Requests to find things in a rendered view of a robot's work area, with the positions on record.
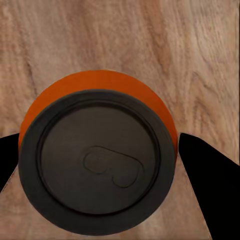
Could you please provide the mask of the can of soda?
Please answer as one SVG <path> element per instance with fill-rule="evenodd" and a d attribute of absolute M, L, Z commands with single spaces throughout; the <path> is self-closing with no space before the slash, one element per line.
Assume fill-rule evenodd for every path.
<path fill-rule="evenodd" d="M 33 207 L 57 227 L 107 236 L 150 217 L 172 186 L 173 118 L 146 84 L 86 70 L 46 88 L 21 124 L 18 171 Z"/>

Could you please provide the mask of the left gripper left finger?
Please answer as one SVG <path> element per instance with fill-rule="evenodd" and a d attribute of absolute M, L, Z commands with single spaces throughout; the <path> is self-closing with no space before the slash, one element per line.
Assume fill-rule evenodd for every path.
<path fill-rule="evenodd" d="M 18 165 L 18 139 L 19 133 L 0 139 L 0 192 Z"/>

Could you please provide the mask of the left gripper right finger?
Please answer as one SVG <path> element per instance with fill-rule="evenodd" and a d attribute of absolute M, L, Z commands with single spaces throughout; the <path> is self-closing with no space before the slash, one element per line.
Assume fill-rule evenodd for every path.
<path fill-rule="evenodd" d="M 181 133 L 178 151 L 213 240 L 240 240 L 240 166 Z"/>

